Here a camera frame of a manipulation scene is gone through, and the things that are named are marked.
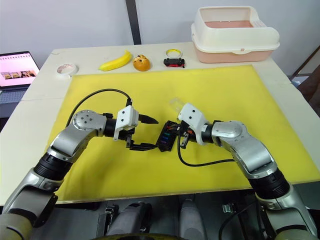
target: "white table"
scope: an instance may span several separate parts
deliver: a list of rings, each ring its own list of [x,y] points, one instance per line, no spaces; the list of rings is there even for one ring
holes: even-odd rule
[[[0,133],[0,205],[5,203],[45,151],[49,134],[71,82],[70,78],[57,74],[58,66],[75,63],[79,67],[79,75],[137,72],[131,63],[110,72],[98,70],[99,65],[120,57],[128,50],[134,56],[147,56],[152,64],[150,71],[181,70],[163,64],[165,51],[171,48],[182,51],[186,69],[252,64],[320,171],[320,118],[271,58],[261,62],[201,63],[191,42],[56,49],[52,51]]]

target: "laptop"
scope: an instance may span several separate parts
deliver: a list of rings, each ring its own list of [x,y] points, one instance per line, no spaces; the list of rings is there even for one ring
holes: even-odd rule
[[[28,51],[0,54],[0,118],[9,118],[39,73]]]

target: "laptop keyboard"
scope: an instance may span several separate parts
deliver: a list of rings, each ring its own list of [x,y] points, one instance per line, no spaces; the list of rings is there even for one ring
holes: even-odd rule
[[[3,91],[0,94],[0,104],[18,103],[25,92],[26,90]]]

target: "roll of tape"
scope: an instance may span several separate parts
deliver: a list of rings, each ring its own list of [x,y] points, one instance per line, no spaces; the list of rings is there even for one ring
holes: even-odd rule
[[[59,66],[56,70],[56,72],[62,76],[69,76],[76,74],[78,72],[79,68],[77,65],[73,63],[66,63],[61,66]]]
[[[177,48],[171,48],[165,52],[165,55],[170,59],[178,59],[182,57],[182,52]]]

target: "pink container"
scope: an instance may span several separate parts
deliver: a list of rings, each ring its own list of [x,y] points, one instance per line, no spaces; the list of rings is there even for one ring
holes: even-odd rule
[[[279,33],[260,21],[251,6],[201,7],[191,34],[203,63],[262,61],[280,45]]]

